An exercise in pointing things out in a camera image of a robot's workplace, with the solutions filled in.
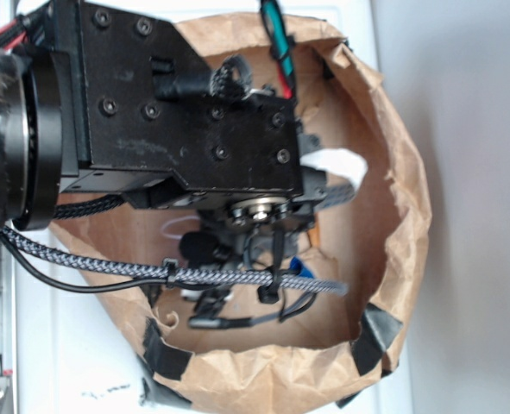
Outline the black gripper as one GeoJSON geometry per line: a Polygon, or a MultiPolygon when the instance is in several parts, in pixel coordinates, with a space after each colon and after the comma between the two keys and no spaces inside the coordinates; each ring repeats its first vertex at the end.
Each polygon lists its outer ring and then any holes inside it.
{"type": "Polygon", "coordinates": [[[211,67],[170,22],[86,1],[54,1],[49,46],[71,98],[77,168],[57,220],[121,204],[194,209],[238,231],[297,232],[315,222],[323,173],[301,164],[309,136],[296,117],[296,79],[280,12],[261,8],[286,91],[255,87],[248,60],[211,67]]]}

